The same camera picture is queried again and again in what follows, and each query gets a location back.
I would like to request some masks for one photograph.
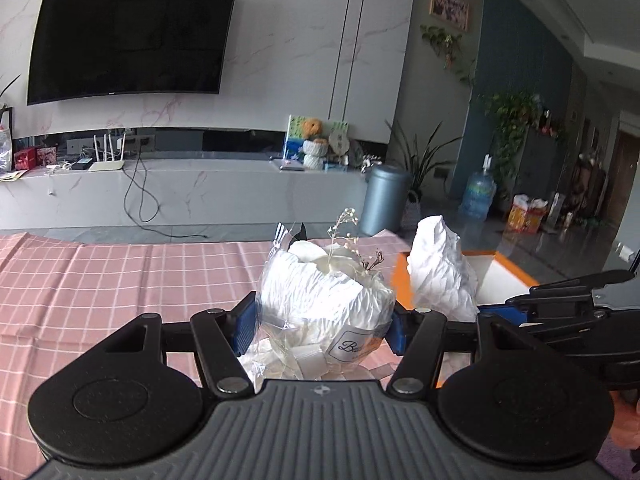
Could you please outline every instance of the television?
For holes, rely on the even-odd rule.
[[[235,0],[42,0],[27,104],[217,94]]]

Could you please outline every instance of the floor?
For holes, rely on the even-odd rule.
[[[454,203],[430,205],[423,215],[443,215],[447,226],[460,235],[463,251],[500,251],[540,283],[549,283],[602,270],[616,235],[608,226],[572,226],[556,234],[504,233],[504,222],[476,221],[457,212]],[[329,224],[306,224],[309,238],[327,238]],[[137,226],[34,229],[32,234],[83,243],[158,244],[183,242],[237,242],[271,240],[275,224],[215,226]],[[12,234],[20,230],[2,231]],[[400,232],[409,243],[415,232]]]

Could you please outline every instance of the gray cylinder bin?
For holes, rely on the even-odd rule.
[[[360,215],[360,234],[373,236],[384,229],[400,228],[411,174],[393,166],[375,166]]]

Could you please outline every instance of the red gift box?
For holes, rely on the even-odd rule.
[[[15,153],[14,166],[16,170],[32,170],[36,167],[36,149],[31,146]]]

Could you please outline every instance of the wooden door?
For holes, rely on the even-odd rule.
[[[609,168],[611,192],[606,209],[606,218],[614,225],[619,226],[625,214],[626,203],[636,177],[639,156],[640,138],[619,132]]]

